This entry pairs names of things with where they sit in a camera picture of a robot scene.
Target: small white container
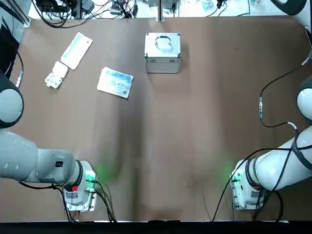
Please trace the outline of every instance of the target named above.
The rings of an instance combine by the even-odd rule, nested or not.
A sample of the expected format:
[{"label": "small white container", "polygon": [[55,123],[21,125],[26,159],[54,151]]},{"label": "small white container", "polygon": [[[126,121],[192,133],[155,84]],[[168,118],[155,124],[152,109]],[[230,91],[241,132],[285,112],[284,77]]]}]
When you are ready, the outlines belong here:
[{"label": "small white container", "polygon": [[148,73],[179,73],[180,33],[147,33],[144,60]]}]

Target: brown table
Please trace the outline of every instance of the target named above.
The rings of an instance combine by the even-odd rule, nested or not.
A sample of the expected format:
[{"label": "brown table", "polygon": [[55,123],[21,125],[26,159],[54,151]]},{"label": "brown table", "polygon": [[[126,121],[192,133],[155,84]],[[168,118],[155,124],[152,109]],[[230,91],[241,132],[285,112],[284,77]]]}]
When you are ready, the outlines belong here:
[{"label": "brown table", "polygon": [[[77,32],[93,44],[58,90],[47,88],[45,77]],[[181,33],[178,75],[145,72],[147,32]],[[12,131],[38,147],[69,150],[92,163],[111,188],[118,220],[207,220],[202,191],[212,216],[239,159],[293,136],[289,127],[261,126],[258,96],[309,49],[302,26],[285,17],[90,20],[66,30],[33,21],[19,49],[25,110]],[[134,76],[128,100],[97,90],[105,66]],[[19,71],[17,60],[13,77]],[[311,66],[305,67],[269,87],[268,123],[306,126],[295,96],[310,73]],[[56,191],[32,191],[4,179],[0,186],[1,222],[66,219]],[[311,180],[281,194],[284,219],[312,218]],[[275,219],[278,207],[272,198],[260,218]],[[231,217],[227,191],[217,219]],[[250,212],[235,217],[250,219]],[[106,220],[104,206],[98,201],[96,211],[80,219]]]}]

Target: box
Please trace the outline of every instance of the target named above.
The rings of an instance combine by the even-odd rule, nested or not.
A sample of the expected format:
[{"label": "box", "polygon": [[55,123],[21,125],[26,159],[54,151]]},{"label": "box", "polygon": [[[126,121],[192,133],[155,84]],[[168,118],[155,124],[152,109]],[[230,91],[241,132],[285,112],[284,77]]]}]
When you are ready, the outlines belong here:
[{"label": "box", "polygon": [[180,33],[147,33],[144,60],[148,73],[179,73]]}]

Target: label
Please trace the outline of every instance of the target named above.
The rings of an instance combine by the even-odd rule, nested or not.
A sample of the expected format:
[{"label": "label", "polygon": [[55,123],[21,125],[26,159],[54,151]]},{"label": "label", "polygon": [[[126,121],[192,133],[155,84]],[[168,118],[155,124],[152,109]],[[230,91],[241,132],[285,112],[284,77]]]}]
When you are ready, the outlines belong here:
[{"label": "label", "polygon": [[66,192],[66,198],[68,199],[75,199],[75,198],[78,198],[78,192]]}]

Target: metal pole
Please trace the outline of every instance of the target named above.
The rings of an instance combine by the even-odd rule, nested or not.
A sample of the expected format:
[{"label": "metal pole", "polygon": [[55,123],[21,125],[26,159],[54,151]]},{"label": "metal pole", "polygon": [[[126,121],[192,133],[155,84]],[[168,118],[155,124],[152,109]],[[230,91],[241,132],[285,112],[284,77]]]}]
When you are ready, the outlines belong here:
[{"label": "metal pole", "polygon": [[21,7],[18,5],[18,3],[15,0],[7,0],[8,4],[12,7],[12,9],[18,14],[18,16],[21,18],[21,20],[24,22],[24,27],[29,28],[30,26],[30,18],[27,14],[25,14]]},{"label": "metal pole", "polygon": [[163,8],[164,8],[164,0],[158,0],[158,14],[156,17],[156,21],[164,22],[165,17],[163,16]]}]

